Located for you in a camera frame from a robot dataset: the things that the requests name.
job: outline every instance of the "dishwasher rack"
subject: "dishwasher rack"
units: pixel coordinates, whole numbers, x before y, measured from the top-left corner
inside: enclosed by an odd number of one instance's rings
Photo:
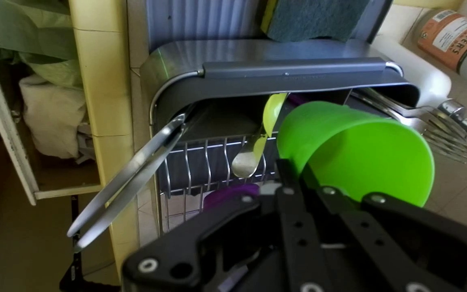
[[[153,134],[192,109],[192,126],[156,174],[153,218],[141,220],[154,220],[161,233],[198,215],[210,192],[239,182],[232,161],[247,137],[261,135],[271,95],[323,101],[333,93],[373,88],[394,92],[388,96],[407,106],[419,100],[401,69],[362,41],[176,41],[156,49],[140,74]],[[242,182],[276,179],[276,160],[271,139],[257,174]]]
[[[232,160],[247,143],[247,137],[182,143],[171,152],[158,173],[161,213],[159,223],[167,233],[203,210],[205,197],[232,184],[265,184],[276,179],[276,137],[268,139],[265,155],[253,178],[240,181],[232,174]]]

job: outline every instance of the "green bowl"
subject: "green bowl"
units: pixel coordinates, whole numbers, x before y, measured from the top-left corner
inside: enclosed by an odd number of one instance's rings
[[[425,207],[433,187],[433,155],[420,134],[338,105],[297,108],[283,122],[278,148],[297,174],[309,165],[321,186],[357,202],[381,192]]]

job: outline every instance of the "silver tong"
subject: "silver tong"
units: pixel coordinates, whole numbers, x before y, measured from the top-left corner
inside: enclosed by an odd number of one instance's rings
[[[77,252],[82,252],[94,242],[122,210],[143,192],[169,153],[185,135],[187,119],[189,114],[180,114],[158,132],[73,221],[69,229],[69,238],[75,238],[83,228],[88,228],[75,247]]]

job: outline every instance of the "metal wire basket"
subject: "metal wire basket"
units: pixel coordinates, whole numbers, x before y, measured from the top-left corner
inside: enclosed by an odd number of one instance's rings
[[[232,161],[247,137],[203,140],[179,145],[158,173],[161,231],[167,233],[203,210],[208,194],[236,182],[263,184],[276,178],[276,139],[268,140],[258,171],[249,181],[232,174]]]

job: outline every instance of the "white cloth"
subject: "white cloth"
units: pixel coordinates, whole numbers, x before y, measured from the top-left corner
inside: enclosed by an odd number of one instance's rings
[[[56,87],[36,75],[20,82],[25,100],[25,122],[39,153],[60,160],[78,158],[78,126],[86,103],[82,88]]]

